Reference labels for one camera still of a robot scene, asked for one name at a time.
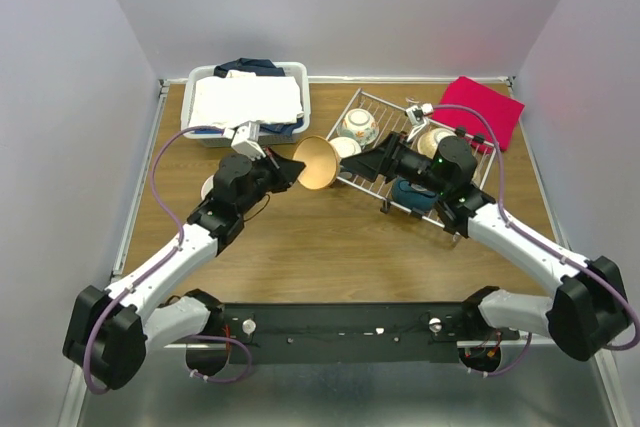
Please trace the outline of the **white floral bowl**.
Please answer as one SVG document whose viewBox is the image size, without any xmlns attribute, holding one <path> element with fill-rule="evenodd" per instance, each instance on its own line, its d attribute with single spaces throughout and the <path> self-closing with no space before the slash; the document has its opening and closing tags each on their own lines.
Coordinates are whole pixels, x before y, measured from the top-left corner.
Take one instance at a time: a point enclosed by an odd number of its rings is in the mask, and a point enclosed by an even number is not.
<svg viewBox="0 0 640 427">
<path fill-rule="evenodd" d="M 379 127 L 374 116 L 367 110 L 349 110 L 340 124 L 340 135 L 356 141 L 362 148 L 373 143 L 379 135 Z"/>
</svg>

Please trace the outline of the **peach speckled bowl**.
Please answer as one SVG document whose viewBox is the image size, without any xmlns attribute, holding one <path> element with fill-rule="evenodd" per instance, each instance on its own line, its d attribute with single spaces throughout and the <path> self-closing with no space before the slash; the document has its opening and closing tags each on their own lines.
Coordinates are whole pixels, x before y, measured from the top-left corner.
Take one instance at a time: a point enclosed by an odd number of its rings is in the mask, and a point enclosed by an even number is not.
<svg viewBox="0 0 640 427">
<path fill-rule="evenodd" d="M 340 170 L 340 157 L 336 150 L 329 141 L 319 136 L 301 140 L 293 153 L 293 160 L 305 165 L 298 182 L 308 190 L 330 187 Z"/>
</svg>

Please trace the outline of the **yellow dotted bowl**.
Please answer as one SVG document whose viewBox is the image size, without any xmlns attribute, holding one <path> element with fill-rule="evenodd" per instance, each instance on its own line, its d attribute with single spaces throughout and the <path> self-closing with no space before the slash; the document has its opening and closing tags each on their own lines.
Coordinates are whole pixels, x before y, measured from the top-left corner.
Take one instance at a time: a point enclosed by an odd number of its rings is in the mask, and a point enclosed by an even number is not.
<svg viewBox="0 0 640 427">
<path fill-rule="evenodd" d="M 455 133 L 447 128 L 432 128 L 420 136 L 417 141 L 417 150 L 420 154 L 433 158 L 439 143 L 443 139 L 454 135 Z"/>
</svg>

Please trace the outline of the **red flower bowl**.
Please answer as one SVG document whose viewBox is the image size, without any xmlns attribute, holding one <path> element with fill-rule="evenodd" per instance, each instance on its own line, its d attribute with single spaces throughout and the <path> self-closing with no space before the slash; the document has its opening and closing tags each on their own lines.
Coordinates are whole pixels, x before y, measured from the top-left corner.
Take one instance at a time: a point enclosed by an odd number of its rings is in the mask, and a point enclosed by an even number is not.
<svg viewBox="0 0 640 427">
<path fill-rule="evenodd" d="M 213 177 L 209 176 L 201 186 L 200 197 L 204 200 L 207 194 L 213 189 Z"/>
</svg>

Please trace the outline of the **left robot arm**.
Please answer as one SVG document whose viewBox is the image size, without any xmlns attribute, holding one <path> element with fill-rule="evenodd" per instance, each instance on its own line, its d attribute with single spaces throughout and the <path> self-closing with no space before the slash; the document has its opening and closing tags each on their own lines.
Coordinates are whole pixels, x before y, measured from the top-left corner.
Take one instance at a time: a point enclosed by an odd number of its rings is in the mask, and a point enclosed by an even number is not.
<svg viewBox="0 0 640 427">
<path fill-rule="evenodd" d="M 162 301 L 242 232 L 246 214 L 265 196 L 288 190 L 303 172 L 301 161 L 268 150 L 252 160 L 233 153 L 213 175 L 213 186 L 178 232 L 133 273 L 104 289 L 89 285 L 75 299 L 62 353 L 83 370 L 94 394 L 126 385 L 147 353 L 183 337 L 214 340 L 220 315 L 197 299 L 164 309 Z"/>
</svg>

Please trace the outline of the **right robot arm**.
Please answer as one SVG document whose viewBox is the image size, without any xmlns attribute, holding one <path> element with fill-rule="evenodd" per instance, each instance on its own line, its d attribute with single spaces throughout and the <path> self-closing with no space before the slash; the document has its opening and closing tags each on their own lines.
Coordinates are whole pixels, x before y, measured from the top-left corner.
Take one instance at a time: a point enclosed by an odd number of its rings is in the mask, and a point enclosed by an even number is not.
<svg viewBox="0 0 640 427">
<path fill-rule="evenodd" d="M 347 157 L 341 165 L 370 182 L 401 177 L 435 193 L 435 210 L 446 232 L 489 247 L 544 289 L 542 296 L 493 287 L 477 292 L 459 317 L 467 336 L 480 339 L 498 328 L 525 331 L 548 337 L 569 357 L 587 361 L 639 323 L 617 265 L 604 256 L 590 260 L 562 248 L 509 214 L 474 183 L 477 160 L 466 140 L 449 136 L 427 157 L 392 132 L 378 147 Z"/>
</svg>

